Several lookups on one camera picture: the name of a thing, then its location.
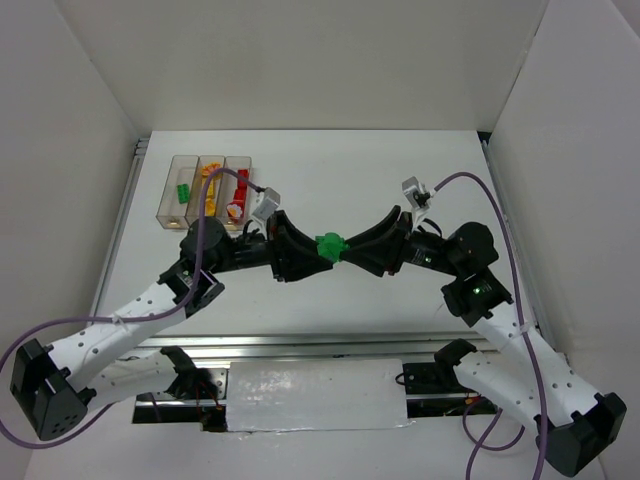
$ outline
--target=cable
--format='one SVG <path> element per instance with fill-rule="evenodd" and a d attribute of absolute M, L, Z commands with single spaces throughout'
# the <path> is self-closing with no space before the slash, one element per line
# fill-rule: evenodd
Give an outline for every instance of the cable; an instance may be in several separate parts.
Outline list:
<path fill-rule="evenodd" d="M 151 404 L 153 405 L 153 413 L 156 414 L 156 422 L 162 423 L 162 416 L 160 415 L 160 408 L 158 407 L 158 402 L 156 402 L 156 397 L 151 392 L 149 392 L 149 397 L 151 398 Z"/>
<path fill-rule="evenodd" d="M 462 428 L 464 429 L 464 433 L 466 433 L 467 437 L 469 437 L 469 440 L 471 440 L 475 444 L 479 444 L 480 442 L 475 439 L 475 437 L 473 436 L 473 434 L 469 430 L 469 426 L 467 425 L 467 417 L 469 416 L 469 413 L 471 413 L 471 410 L 473 410 L 480 403 L 483 403 L 483 402 L 486 402 L 486 401 L 487 401 L 487 399 L 483 398 L 483 399 L 480 399 L 480 400 L 478 400 L 476 402 L 473 402 L 472 404 L 468 405 L 467 408 L 464 409 L 464 413 L 462 414 Z M 520 427 L 520 431 L 516 435 L 516 438 L 511 440 L 506 445 L 502 445 L 502 446 L 499 446 L 499 447 L 491 447 L 491 446 L 483 445 L 483 444 L 480 443 L 480 448 L 482 448 L 484 450 L 489 450 L 491 452 L 503 452 L 505 450 L 509 450 L 511 447 L 514 447 L 520 441 L 520 439 L 524 435 L 524 431 L 525 431 L 525 428 L 524 427 Z"/>
<path fill-rule="evenodd" d="M 478 443 L 474 445 L 473 450 L 471 451 L 471 456 L 467 461 L 467 471 L 465 472 L 465 477 L 464 477 L 466 480 L 471 480 L 471 469 L 473 468 L 473 462 L 476 459 L 476 455 L 478 455 L 478 452 L 482 448 L 482 444 L 485 442 L 485 440 L 487 439 L 487 437 L 489 436 L 493 428 L 496 426 L 501 416 L 502 416 L 502 409 L 499 408 L 498 412 L 496 413 L 496 416 L 493 417 L 493 420 L 491 420 L 491 423 L 489 424 L 487 429 L 478 439 Z"/>
<path fill-rule="evenodd" d="M 258 185 L 256 185 L 255 183 L 251 182 L 249 179 L 247 179 L 246 177 L 240 175 L 238 172 L 231 170 L 230 168 L 226 168 L 226 167 L 221 167 L 221 168 L 217 168 L 215 169 L 213 172 L 211 172 L 211 174 L 209 174 L 209 176 L 207 177 L 207 179 L 205 180 L 204 185 L 202 186 L 202 193 L 200 195 L 200 205 L 198 206 L 198 219 L 199 220 L 203 220 L 205 218 L 205 202 L 206 202 L 206 198 L 207 198 L 207 190 L 209 189 L 209 185 L 211 184 L 213 178 L 218 175 L 219 173 L 226 173 L 228 175 L 231 175 L 232 177 L 235 177 L 238 179 L 238 181 L 242 181 L 245 182 L 250 188 L 252 188 L 253 190 L 255 190 L 256 192 L 263 192 L 265 189 L 262 187 L 259 187 Z M 193 278 L 192 278 L 192 282 L 191 282 L 191 286 L 189 288 L 189 291 L 187 292 L 187 295 L 182 299 L 182 301 L 180 301 L 180 303 L 178 303 L 175 307 L 170 308 L 169 310 L 162 312 L 162 313 L 158 313 L 158 314 L 154 314 L 154 315 L 149 315 L 148 317 L 129 317 L 129 318 L 123 318 L 122 321 L 124 323 L 143 323 L 143 322 L 153 322 L 155 320 L 161 320 L 163 318 L 166 318 L 170 315 L 173 315 L 174 313 L 180 311 L 182 308 L 184 308 L 193 298 L 193 296 L 195 295 L 196 292 L 196 287 L 198 285 L 198 281 L 200 280 L 200 274 L 201 274 L 201 269 L 202 269 L 202 260 L 203 260 L 203 250 L 204 250 L 204 232 L 205 229 L 204 228 L 199 228 L 198 229 L 198 237 L 197 237 L 197 243 L 196 243 L 196 262 L 195 262 L 195 269 L 194 269 L 194 273 L 193 273 Z M 33 328 L 30 328 L 29 330 L 27 330 L 25 333 L 23 333 L 22 335 L 20 335 L 16 340 L 14 340 L 14 342 L 9 345 L 9 347 L 7 348 L 7 350 L 2 354 L 2 357 L 0 357 L 0 372 L 2 372 L 2 370 L 4 369 L 9 356 L 13 353 L 14 350 L 16 350 L 27 338 L 31 337 L 32 335 L 45 330 L 47 328 L 50 327 L 55 327 L 57 325 L 65 325 L 65 324 L 73 324 L 73 323 L 89 323 L 89 322 L 95 322 L 95 323 L 112 323 L 113 319 L 111 317 L 92 317 L 89 315 L 84 315 L 84 316 L 79 316 L 79 317 L 67 317 L 67 318 L 59 318 L 56 320 L 49 320 L 47 322 L 44 322 L 40 325 L 37 325 Z M 32 443 L 32 442 L 26 442 L 24 440 L 19 439 L 18 437 L 16 437 L 15 435 L 13 435 L 6 427 L 6 425 L 4 424 L 4 422 L 2 422 L 2 420 L 0 419 L 0 433 L 10 442 L 18 445 L 19 447 L 22 448 L 29 448 L 32 450 L 43 450 L 46 448 L 53 448 L 53 447 L 57 447 L 59 445 L 62 445 L 64 443 L 67 443 L 68 441 L 74 439 L 75 437 L 77 437 L 78 435 L 80 435 L 82 432 L 84 432 L 87 428 L 89 428 L 91 425 L 93 425 L 102 415 L 104 415 L 106 413 L 106 411 L 111 407 L 111 405 L 107 405 L 106 407 L 104 407 L 102 410 L 100 410 L 100 412 L 98 412 L 98 414 L 93 417 L 91 420 L 89 420 L 89 422 L 87 422 L 85 425 L 83 425 L 79 430 L 76 430 L 74 433 L 60 439 L 60 440 L 55 440 L 53 442 L 49 442 L 49 443 Z"/>
<path fill-rule="evenodd" d="M 522 297 L 520 295 L 520 283 L 518 282 L 518 272 L 516 270 L 516 259 L 515 259 L 515 255 L 513 254 L 513 246 L 511 245 L 511 240 L 509 239 L 509 232 L 507 231 L 507 226 L 504 222 L 504 218 L 502 218 L 500 207 L 498 206 L 496 199 L 491 193 L 491 190 L 489 190 L 489 187 L 487 187 L 487 185 L 477 175 L 474 175 L 473 173 L 470 173 L 470 172 L 458 172 L 442 180 L 438 185 L 436 185 L 435 191 L 439 192 L 447 184 L 449 184 L 456 178 L 460 178 L 460 177 L 470 178 L 471 180 L 475 181 L 478 185 L 480 185 L 480 188 L 482 188 L 484 193 L 487 195 L 489 202 L 491 202 L 491 206 L 493 207 L 493 211 L 495 212 L 496 217 L 498 217 L 500 230 L 502 231 L 502 236 L 504 237 L 504 242 L 507 246 L 509 265 L 511 266 L 511 277 L 513 279 L 513 289 L 514 289 L 514 295 L 515 295 L 515 301 L 516 301 L 516 313 L 518 315 L 518 323 L 522 327 L 524 326 L 525 321 L 524 321 L 524 313 L 522 311 Z M 538 445 L 538 460 L 536 462 L 536 469 L 533 473 L 533 480 L 540 480 L 540 477 L 542 476 L 542 469 L 544 468 L 544 459 L 547 453 L 547 442 L 548 442 L 548 435 L 549 435 L 547 396 L 544 391 L 544 383 L 542 380 L 542 372 L 540 371 L 540 365 L 538 364 L 538 358 L 536 357 L 536 352 L 533 350 L 533 345 L 531 344 L 531 339 L 529 338 L 529 334 L 526 331 L 523 332 L 522 338 L 527 347 L 529 358 L 531 359 L 531 366 L 533 367 L 533 372 L 536 377 L 536 384 L 538 386 L 538 395 L 540 396 L 540 437 L 539 437 L 540 443 Z M 489 427 L 484 432 L 484 434 L 478 439 L 478 444 L 476 444 L 476 446 L 474 447 L 474 453 L 472 453 L 472 456 L 469 458 L 470 465 L 467 465 L 468 467 L 467 473 L 469 475 L 471 473 L 470 467 L 473 465 L 473 460 L 478 454 L 478 450 L 480 450 L 480 446 L 482 446 L 482 443 L 487 438 L 487 436 L 491 432 L 491 429 L 493 429 L 494 426 L 495 426 L 495 423 L 492 422 L 492 424 L 489 425 Z"/>
<path fill-rule="evenodd" d="M 442 229 L 440 228 L 440 225 L 438 225 L 436 222 L 434 222 L 430 218 L 423 218 L 422 223 L 426 223 L 427 225 L 430 225 L 431 228 L 433 228 L 436 232 L 438 232 L 438 235 L 440 235 L 440 238 L 442 238 L 443 235 L 442 235 Z M 418 230 L 420 230 L 422 233 L 426 233 L 423 227 L 418 227 Z"/>

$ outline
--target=red object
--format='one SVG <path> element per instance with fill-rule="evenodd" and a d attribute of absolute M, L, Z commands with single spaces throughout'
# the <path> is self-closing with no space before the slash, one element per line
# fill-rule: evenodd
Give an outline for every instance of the red object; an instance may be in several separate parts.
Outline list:
<path fill-rule="evenodd" d="M 238 170 L 238 174 L 249 179 L 249 170 Z M 244 207 L 247 203 L 247 184 L 238 179 L 236 191 L 233 193 L 233 200 L 227 205 L 227 213 L 233 220 L 239 220 L 244 215 Z"/>

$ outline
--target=orange object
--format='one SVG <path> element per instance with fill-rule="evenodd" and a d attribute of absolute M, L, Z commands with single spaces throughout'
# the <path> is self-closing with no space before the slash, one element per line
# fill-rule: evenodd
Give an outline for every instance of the orange object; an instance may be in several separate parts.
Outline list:
<path fill-rule="evenodd" d="M 213 173 L 214 170 L 216 170 L 217 168 L 220 168 L 222 165 L 220 165 L 219 163 L 215 162 L 215 163 L 210 163 L 209 165 L 206 165 L 204 167 L 202 167 L 202 176 L 203 177 L 208 177 L 209 175 L 211 175 Z"/>

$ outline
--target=white surface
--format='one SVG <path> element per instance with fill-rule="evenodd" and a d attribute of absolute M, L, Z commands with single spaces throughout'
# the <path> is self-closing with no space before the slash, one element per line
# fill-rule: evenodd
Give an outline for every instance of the white surface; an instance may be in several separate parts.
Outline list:
<path fill-rule="evenodd" d="M 89 402 L 89 410 L 141 393 L 164 392 L 177 376 L 174 363 L 160 351 L 148 357 L 114 361 L 87 385 L 97 393 Z"/>
<path fill-rule="evenodd" d="M 175 294 L 167 285 L 154 283 L 115 313 L 121 318 L 127 318 L 166 312 L 175 307 L 174 297 Z M 107 365 L 150 336 L 183 322 L 185 317 L 185 310 L 181 308 L 168 317 L 152 322 L 95 323 L 74 335 L 53 342 L 49 357 L 59 369 L 69 369 L 71 373 L 67 382 L 79 392 Z"/>
<path fill-rule="evenodd" d="M 489 358 L 482 352 L 465 355 L 460 364 L 453 367 L 460 385 L 478 392 L 502 408 L 504 413 L 528 429 L 531 435 L 538 434 L 538 424 L 534 420 L 540 415 L 540 401 L 537 394 L 520 379 L 511 374 L 495 355 Z"/>
<path fill-rule="evenodd" d="M 602 0 L 551 2 L 491 139 L 548 324 L 577 373 L 629 411 L 602 458 L 640 468 L 640 40 Z"/>
<path fill-rule="evenodd" d="M 396 359 L 232 363 L 227 425 L 232 432 L 403 427 L 400 373 Z"/>
<path fill-rule="evenodd" d="M 312 238 L 328 231 L 349 238 L 382 220 L 394 204 L 410 210 L 401 184 L 413 175 L 435 185 L 451 173 L 469 170 L 490 182 L 475 132 L 155 132 L 101 313 L 129 302 L 178 259 L 184 232 L 163 230 L 155 219 L 171 158 L 177 154 L 251 156 L 255 181 L 277 190 L 281 208 Z M 431 215 L 447 235 L 467 221 L 487 224 L 496 234 L 501 257 L 492 270 L 512 290 L 498 223 L 475 183 L 453 182 L 438 194 Z M 413 265 L 382 279 L 347 263 L 290 284 L 275 282 L 268 266 L 219 279 L 227 287 L 223 295 L 163 334 L 467 331 L 461 319 L 439 309 L 440 288 L 452 277 Z"/>
<path fill-rule="evenodd" d="M 640 2 L 637 0 L 613 0 L 613 3 L 636 34 L 640 34 Z"/>
<path fill-rule="evenodd" d="M 546 0 L 58 0 L 142 132 L 492 130 Z"/>
<path fill-rule="evenodd" d="M 345 432 L 228 433 L 194 424 L 131 425 L 132 402 L 112 408 L 68 445 L 34 452 L 25 480 L 460 480 L 472 444 L 460 417 L 418 420 L 407 428 Z M 472 417 L 480 435 L 490 417 Z M 518 426 L 500 421 L 493 445 L 509 442 Z M 536 450 L 528 434 L 507 453 L 480 453 L 473 480 L 530 480 Z M 592 462 L 576 480 L 603 480 Z M 565 477 L 548 465 L 543 480 Z"/>
<path fill-rule="evenodd" d="M 489 340 L 518 369 L 518 378 L 533 389 L 534 397 L 538 397 L 531 358 L 517 325 L 515 309 L 515 305 L 503 303 L 492 310 L 491 318 L 478 320 L 473 329 Z M 580 375 L 576 375 L 567 365 L 564 356 L 555 352 L 535 328 L 530 328 L 527 334 L 542 372 L 549 419 L 556 426 L 573 423 L 572 415 L 575 412 L 584 415 L 596 406 L 595 395 L 598 390 L 585 382 Z"/>
<path fill-rule="evenodd" d="M 4 351 L 27 328 L 91 305 L 134 133 L 52 2 L 0 2 L 0 45 Z M 32 440 L 9 394 L 11 365 L 0 376 L 0 414 Z M 22 479 L 29 457 L 0 438 L 3 480 Z"/>

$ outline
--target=black mount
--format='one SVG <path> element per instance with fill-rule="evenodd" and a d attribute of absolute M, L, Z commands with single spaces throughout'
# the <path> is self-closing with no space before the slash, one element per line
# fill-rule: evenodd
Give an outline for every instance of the black mount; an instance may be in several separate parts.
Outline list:
<path fill-rule="evenodd" d="M 58 369 L 48 352 L 36 339 L 22 345 L 10 387 L 40 440 L 53 440 L 76 427 L 96 395 L 88 388 L 76 392 L 66 380 L 69 371 Z"/>
<path fill-rule="evenodd" d="M 585 415 L 575 412 L 573 423 L 556 427 L 549 421 L 545 458 L 567 477 L 576 476 L 615 441 L 627 413 L 627 406 L 615 393 L 595 397 L 598 404 Z M 536 445 L 540 446 L 539 436 Z"/>

